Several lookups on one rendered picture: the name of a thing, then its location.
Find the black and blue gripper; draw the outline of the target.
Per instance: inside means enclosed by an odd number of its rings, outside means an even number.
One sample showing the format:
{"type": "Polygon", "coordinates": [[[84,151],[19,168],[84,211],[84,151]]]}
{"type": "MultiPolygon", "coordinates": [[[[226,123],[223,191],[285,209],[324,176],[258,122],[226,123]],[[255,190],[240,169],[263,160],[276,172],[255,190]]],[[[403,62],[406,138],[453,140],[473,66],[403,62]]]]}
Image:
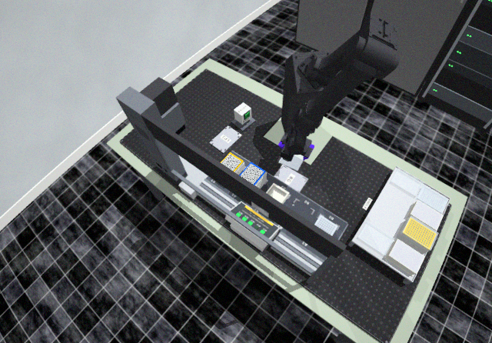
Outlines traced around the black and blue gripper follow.
{"type": "MultiPolygon", "coordinates": [[[[289,131],[289,132],[290,132],[290,131],[289,131]]],[[[289,133],[289,132],[288,132],[288,133],[289,133]]],[[[285,144],[286,144],[286,138],[287,138],[288,133],[287,133],[287,132],[285,132],[285,133],[284,133],[284,135],[283,135],[283,137],[282,137],[282,139],[281,139],[280,143],[278,144],[278,146],[279,146],[281,149],[283,149],[283,147],[284,147],[284,146],[285,146],[285,144]]],[[[304,146],[304,152],[301,154],[301,155],[303,155],[303,156],[304,156],[304,157],[303,157],[303,160],[308,159],[308,158],[309,158],[309,156],[310,156],[310,154],[312,153],[312,151],[313,151],[313,149],[314,149],[314,145],[312,145],[311,143],[312,143],[312,140],[310,140],[310,139],[308,139],[308,138],[307,138],[307,139],[306,139],[305,146],[304,146]]]]}

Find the white ready panel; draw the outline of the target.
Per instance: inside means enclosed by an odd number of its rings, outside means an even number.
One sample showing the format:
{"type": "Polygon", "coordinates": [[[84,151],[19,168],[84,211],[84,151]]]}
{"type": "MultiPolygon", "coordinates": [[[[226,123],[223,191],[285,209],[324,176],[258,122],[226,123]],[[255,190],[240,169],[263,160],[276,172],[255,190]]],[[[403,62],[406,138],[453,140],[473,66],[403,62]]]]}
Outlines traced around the white ready panel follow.
{"type": "Polygon", "coordinates": [[[251,108],[245,103],[242,103],[234,109],[234,118],[235,120],[233,120],[232,123],[242,131],[256,121],[251,117],[251,108]]]}

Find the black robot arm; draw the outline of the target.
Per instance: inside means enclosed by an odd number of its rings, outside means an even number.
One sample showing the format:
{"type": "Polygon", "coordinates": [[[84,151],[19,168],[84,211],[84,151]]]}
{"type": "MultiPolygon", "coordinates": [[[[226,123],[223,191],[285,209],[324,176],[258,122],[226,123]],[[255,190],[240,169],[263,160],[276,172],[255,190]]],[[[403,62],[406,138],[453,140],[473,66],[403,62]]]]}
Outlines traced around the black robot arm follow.
{"type": "Polygon", "coordinates": [[[397,26],[372,12],[366,15],[361,29],[329,56],[312,54],[306,58],[298,69],[314,89],[324,89],[294,115],[281,157],[291,162],[294,155],[301,155],[310,130],[321,125],[327,112],[361,83],[388,76],[400,60],[397,26]]]}

